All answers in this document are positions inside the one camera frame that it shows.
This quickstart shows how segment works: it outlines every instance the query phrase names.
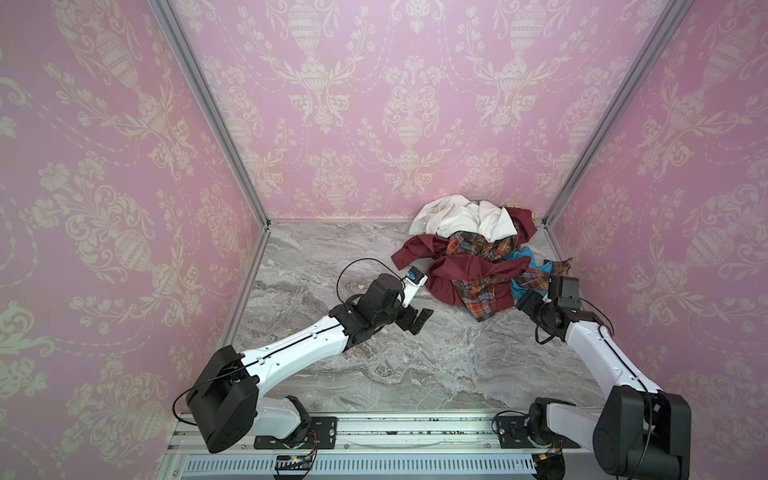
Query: vent grille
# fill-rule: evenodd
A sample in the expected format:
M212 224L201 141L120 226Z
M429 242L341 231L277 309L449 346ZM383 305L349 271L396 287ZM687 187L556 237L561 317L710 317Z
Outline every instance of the vent grille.
M275 454L252 455L190 455L184 478L216 478L218 475L237 476L271 474ZM521 453L465 454L334 454L321 452L312 468L314 475L515 475L534 474L531 456Z

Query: cable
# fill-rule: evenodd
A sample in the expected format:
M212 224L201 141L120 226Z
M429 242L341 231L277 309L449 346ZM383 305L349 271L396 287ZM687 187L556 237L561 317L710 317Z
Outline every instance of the cable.
M501 410L499 413L493 416L493 420L491 420L491 431L494 432L496 435L500 435L498 430L493 428L493 425L497 423L498 417L502 416L505 413L517 413L519 415L523 415L524 417L527 417L527 413L518 412L517 410Z
M552 442L552 445L549 446L549 449L545 453L545 455L560 455L563 452L563 445L565 445L565 439L558 439L558 446L554 446L554 442Z
M598 333L600 333L600 337L603 340L605 340L605 335L603 335L603 331L599 327L598 327ZM643 404L645 404L646 399L648 401L648 437L645 439L645 447L643 447L643 454L640 455L640 461L637 463L637 466L632 471L632 475L634 475L635 473L637 473L637 470L640 469L640 465L643 464L643 460L645 459L645 454L648 451L648 445L650 444L650 436L654 431L654 402L653 400L650 399L650 390L648 390L648 387L646 387L643 381L640 380L640 376L637 373L633 372L631 368L629 368L627 363L625 363L624 360L619 356L619 354L616 353L616 350L614 350L614 347L612 347L609 342L606 342L605 344L608 345L608 348L611 349L611 351L614 353L616 358L618 358L619 361L622 363L622 365L624 365L624 368L626 368L628 372L631 372L632 375L637 379L637 381L645 389L645 396L643 396Z
M581 300L582 302L587 302L587 303L589 304L589 306L591 306L592 308L594 308L595 310L597 310L597 311L598 311L598 312L599 312L599 313L600 313L602 316L604 316L604 317L605 317L605 319L608 321L608 323L610 323L610 324L611 324L611 336L614 336L614 332L615 332L616 330L614 329L614 323L613 323L613 322L611 322L611 319L609 319L609 318L608 318L608 315L606 315L605 313L603 313L603 311L602 311L602 310L600 310L599 308L597 308L597 307L596 307L596 306L595 306L595 305L594 305L592 302L590 302L589 300L587 300L587 299L584 299L584 298L581 298L581 297L578 297L578 299L579 299L579 300Z
M247 364L247 365L243 365L243 366L241 366L241 367L239 367L239 368L237 368L237 369L235 369L235 370L233 370L233 371L231 371L231 372L222 373L221 375L219 375L219 376L215 376L215 377L213 377L212 379L203 380L202 382L200 382L200 383L198 383L198 384L196 384L196 385L192 385L190 388L188 388L188 389L184 390L182 393L180 393L180 394L179 394L179 396L178 396L178 397L176 397L176 399L174 400L174 403L173 403L173 405L171 406L170 410L171 410L171 411L172 411L172 413L174 414L174 417L176 417L176 420L178 420L179 422L182 422L182 423L186 423L187 425L194 425L194 426L197 426L197 423L194 423L194 422L190 422L189 420L184 420L184 419L182 419L182 418L179 416L179 414L177 414L177 413L176 413L176 402L178 402L178 401L179 401L179 399L181 399L181 397L182 397L182 396L184 396L185 394L187 394L187 393L191 392L192 390L196 389L197 387L199 387L199 386L201 386L201 385L205 385L206 383L209 383L209 382L215 382L216 380L220 380L220 379L222 379L222 378L224 378L224 377L226 377L226 376L230 376L230 375L232 375L232 374L234 374L234 373L237 373L237 372L239 372L240 370L245 370L245 369L246 369L246 368L248 368L249 366L255 365L255 364L257 364L258 362L260 362L260 361L262 361L262 360L266 360L266 359L270 358L270 357L271 357L272 355L274 355L275 353L278 353L278 352L282 352L283 350L285 350L285 349L287 349L287 348L290 348L290 347L292 347L292 346L296 345L297 343L303 342L303 341L304 341L304 340L306 340L306 339L311 339L311 338L313 338L315 335L319 335L320 333L323 333L323 332L327 332L328 330L331 330L331 329L335 329L337 326L341 326L341 325L340 325L340 324L338 324L338 325L333 325L333 326L329 326L328 328L322 329L322 330L320 330L319 332L312 332L312 333L310 333L308 336L305 336L305 337L304 337L304 338L302 338L302 339L298 339L296 342L290 343L290 344L288 344L288 345L285 345L285 346L281 346L279 349L277 349L277 350L274 350L274 351L272 351L272 352L270 352L270 353L267 353L265 356L263 356L263 357L261 357L261 358L259 358L259 359L256 359L256 360L254 360L253 362L251 362L251 363L249 363L249 364ZM228 362L226 365L224 365L224 367L222 367L222 369L226 369L226 368L227 368L227 367L228 367L228 366L229 366L231 363L234 363L234 362L236 362L236 361L240 360L241 358L243 358L243 357L238 357L238 358L236 358L235 360L231 360L231 361L230 361L230 362Z
M370 257L366 257L366 258L359 258L359 259L357 259L357 260L353 260L353 261L352 261L352 262L351 262L349 265L345 266L345 267L344 267L344 270L342 270L342 271L341 271L341 273L339 273L339 278L337 278L337 279L336 279L336 296L339 298L339 301L340 301L341 303L344 303L344 304L346 305L346 302L345 302L344 300L341 300L341 295L339 294L339 282L341 281L341 276L344 274L344 272L346 272L346 269L350 268L350 267L351 267L352 265L354 265L355 263L357 263L357 262L360 262L360 261L363 261L363 260L373 260L374 262L379 262L379 263L381 263L381 265L382 265L384 268L386 268L387 270L389 270L389 271L392 273L392 275L394 275L394 276L395 276L395 278L397 278L398 280L400 280L400 283L402 283L402 288L403 288L403 289L405 289L405 288L406 288L406 282L405 282L405 280L404 280L404 279L405 279L405 277L403 277L403 278L400 278L399 276L397 276L397 273L395 273L395 271L394 271L394 270L392 270L391 268L389 268L388 266L386 266L386 265L384 264L384 262L382 262L381 260L377 260L377 259L375 259L375 258L370 258Z
M426 449L428 447L434 447L436 445L475 445L474 442L457 442L454 440L440 440L439 442L435 443L424 443L421 445L365 445L362 443L355 443L351 442L349 440L345 440L345 443L349 443L350 445L354 445L355 447L361 447L364 449L376 449L376 450L386 450L386 449L397 449L397 450L406 450L406 449Z
M312 434L312 436L314 436L314 437L315 437L315 441L314 441L314 443L313 443L313 446L312 446L312 450L310 450L310 453L309 453L309 454L308 454L306 457L304 457L304 458L302 459L302 461L299 463L299 465L296 465L296 464L290 464L290 463L289 463L288 465L283 465L282 467L278 467L278 466L275 466L275 472L277 473L277 475L275 475L275 477L276 477L276 478L277 478L277 477L280 477L280 476L282 476L282 475L280 474L280 472L285 472L285 471L296 471L296 470L298 470L298 468L294 468L294 467L296 467L296 466L301 466L301 465L304 463L304 461L305 461L305 460L307 460L308 458L311 458L311 459L312 459L312 461L311 461L311 463L310 463L310 466L309 466L309 468L307 468L307 470L304 472L304 475L302 475L302 476L301 476L301 478L299 478L298 480L303 480L303 479L304 479L304 477L306 477L306 476L307 476L307 475L310 473L310 471L312 470L312 467L313 467L313 466L315 466L315 460L317 460L317 444L318 444L319 442L318 442L318 440L317 440L317 433L316 433L314 430L310 430L310 431L309 431L309 433L310 433L310 434Z
M648 387L645 386L642 380L640 378L637 378L637 381L640 382L640 384L645 389L645 392L647 394L646 397L643 397L643 403L645 403L645 399L648 398L648 437L645 439L645 447L643 447L643 455L640 455L640 461L637 463L637 466L632 471L632 475L637 473L637 470L640 470L640 465L643 465L643 460L645 460L645 453L648 451L648 444L650 444L650 436L654 432L654 402L650 399L650 392L648 391Z
M554 339L554 338L555 338L555 334L554 334L554 333L552 333L552 334L551 334L550 336L548 336L548 337L547 337L545 340L541 341L541 340L539 340L539 339L538 339L538 329L539 329L540 327L541 327L541 325L539 325L539 324L537 323L537 324L536 324L536 330L534 330L534 338L536 338L536 343L538 343L539 345L546 345L546 344L547 344L547 343L549 343L549 342L550 342L552 339Z
M233 362L236 362L237 360L240 360L240 359L238 358L238 359L232 360L231 362L228 362L228 363L227 363L227 364L226 364L226 365L225 365L223 368L227 368L227 367L228 367L228 366L229 366L231 363L233 363ZM182 422L182 423L186 423L187 425L194 425L194 426L197 426L197 423L195 423L195 422L190 422L190 421L188 421L188 420L184 420L184 419L182 419L182 418L179 416L179 414L177 414L177 413L176 413L176 402L178 402L178 401L179 401L179 399L180 399L182 396L184 396L184 394L191 392L192 390L196 389L197 387L199 387L199 386L201 386L201 385L205 385L206 383L209 383L209 382L215 382L216 380L220 380L220 379L222 379L222 378L224 378L224 377L228 377L228 376L232 375L233 373L237 373L237 372L239 372L240 370L246 369L246 368L248 368L249 366L252 366L253 364L255 364L255 363L258 363L258 362L259 362L259 361L261 361L261 360L262 360L262 359L257 359L257 360L255 360L255 361L253 361L253 362L251 362L251 363L249 363L249 364L247 364L247 365L243 365L243 366L241 366L240 368L238 368L238 369L235 369L235 370L233 370L233 371L231 371L231 372L223 373L223 374L221 374L221 375L219 375L219 376L215 376L215 377L213 377L212 379L204 380L204 381L202 381L202 382L200 382L200 383L198 383L198 384L196 384L196 385L192 385L190 388L188 388L188 389L184 390L182 393L180 393L180 394L179 394L179 396L178 396L178 397L176 397L176 399L174 400L174 403L173 403L173 405L172 405L172 406L171 406L171 408L170 408L170 409L171 409L171 411L174 413L174 417L176 417L176 420L178 420L179 422Z

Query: clothing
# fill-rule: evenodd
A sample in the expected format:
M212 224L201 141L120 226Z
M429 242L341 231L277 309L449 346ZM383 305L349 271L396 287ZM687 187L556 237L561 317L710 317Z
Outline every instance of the clothing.
M467 306L478 321L515 305L510 282L525 271L528 259L503 260L514 244L510 237L496 243L485 242L482 235L456 232L450 238L418 235L406 241L392 261L402 270L418 258L434 258L427 271L427 290L448 305ZM472 253L486 252L493 263Z
M455 232L482 235L488 242L517 234L509 212L485 200L479 204L463 195L448 195L426 204L416 215L409 233L450 237Z
M506 209L515 222L517 235L487 242L474 232L456 232L449 238L418 235L406 241L392 261L402 270L418 258L436 259L426 271L426 288L438 300L453 306L466 306L483 321L515 305L512 284L525 288L549 284L549 273L531 268L529 255L510 256L536 232L530 210ZM567 272L570 263L550 262L552 271Z
M549 289L549 277L551 275L566 275L571 267L570 259L564 262L545 260L542 265L536 265L536 259L533 257L533 253L528 247L510 253L505 259L517 260L528 257L531 259L528 269L515 277L510 286L512 296L515 300L520 300L529 289L536 290L541 295L546 295L547 290Z

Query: mounting plate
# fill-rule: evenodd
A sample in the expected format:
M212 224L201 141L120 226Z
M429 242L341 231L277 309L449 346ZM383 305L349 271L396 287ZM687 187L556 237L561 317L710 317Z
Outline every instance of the mounting plate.
M312 423L310 430L317 434L318 450L333 450L336 447L336 425L339 423L337 417L310 417ZM314 439L308 435L306 441L294 449L285 446L280 440L272 436L257 436L253 442L256 450L311 450Z
M523 415L504 415L496 419L497 429L504 434L498 434L498 444L502 449L537 449L546 447L546 445L535 445L528 437L528 429L525 426ZM578 449L579 444L565 437L563 438L564 449Z

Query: dark red cloth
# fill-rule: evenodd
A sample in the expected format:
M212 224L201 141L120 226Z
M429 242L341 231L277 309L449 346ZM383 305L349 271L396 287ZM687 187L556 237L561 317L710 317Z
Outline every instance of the dark red cloth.
M530 260L503 260L527 243L536 226L530 210L506 207L516 235L488 243L482 235L456 232L450 238L418 235L406 241L392 261L399 270L418 258L436 259L426 271L426 287L448 305L466 306L478 321L515 305L510 285L528 270Z
M533 234L536 233L536 226L533 224L533 213L525 208L505 207L512 217L512 223L518 231L518 246L527 243Z
M495 290L495 312L515 306L515 298L509 286L513 278L528 268L531 262L529 258L492 263L467 253L445 256L447 246L446 238L418 235L408 239L402 249L392 255L392 261L398 270L402 270L418 258L437 259L426 271L428 278L425 286L437 300L453 306L465 306L456 293L453 280L480 280L491 275L500 276L504 283Z

